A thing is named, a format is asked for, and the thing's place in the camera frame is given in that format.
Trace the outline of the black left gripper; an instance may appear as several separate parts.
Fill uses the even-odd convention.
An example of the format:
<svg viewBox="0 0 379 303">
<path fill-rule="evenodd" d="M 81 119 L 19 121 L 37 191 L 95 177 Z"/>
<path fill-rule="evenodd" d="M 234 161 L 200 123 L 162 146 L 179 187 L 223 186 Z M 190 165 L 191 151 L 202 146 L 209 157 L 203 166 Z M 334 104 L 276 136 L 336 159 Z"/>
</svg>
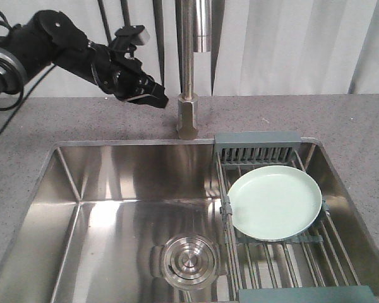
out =
<svg viewBox="0 0 379 303">
<path fill-rule="evenodd" d="M 144 76 L 137 58 L 93 42 L 88 44 L 88 50 L 93 55 L 90 69 L 94 83 L 103 92 L 125 98 L 124 102 L 166 108 L 165 88 L 150 75 Z"/>
</svg>

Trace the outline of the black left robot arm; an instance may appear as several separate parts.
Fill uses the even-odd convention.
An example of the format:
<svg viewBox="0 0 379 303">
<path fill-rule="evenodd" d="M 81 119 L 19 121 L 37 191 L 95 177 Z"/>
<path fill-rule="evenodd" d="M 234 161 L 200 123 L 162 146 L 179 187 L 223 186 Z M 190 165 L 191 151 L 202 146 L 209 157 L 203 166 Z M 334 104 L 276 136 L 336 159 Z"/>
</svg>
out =
<svg viewBox="0 0 379 303">
<path fill-rule="evenodd" d="M 7 110 L 17 107 L 25 85 L 51 63 L 99 87 L 118 100 L 164 108 L 165 88 L 146 74 L 134 57 L 148 35 L 143 25 L 124 26 L 108 45 L 96 44 L 62 12 L 41 10 L 25 25 L 0 25 L 0 94 L 18 95 Z"/>
</svg>

